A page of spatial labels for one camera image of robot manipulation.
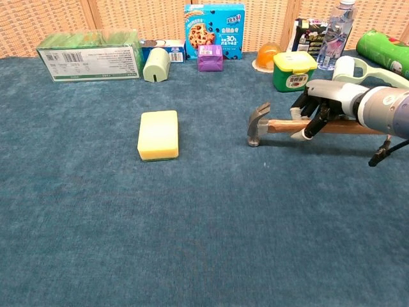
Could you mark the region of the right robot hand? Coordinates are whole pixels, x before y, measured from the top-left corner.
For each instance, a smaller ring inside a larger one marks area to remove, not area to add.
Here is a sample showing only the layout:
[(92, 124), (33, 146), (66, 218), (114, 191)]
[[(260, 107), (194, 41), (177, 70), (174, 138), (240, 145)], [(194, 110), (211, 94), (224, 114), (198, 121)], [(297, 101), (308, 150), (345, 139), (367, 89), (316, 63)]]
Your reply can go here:
[(309, 141), (328, 122), (341, 116), (352, 117), (354, 103), (369, 88), (353, 83), (315, 79), (306, 83), (303, 92), (290, 107), (292, 120), (309, 120), (303, 129), (293, 133), (292, 139)]

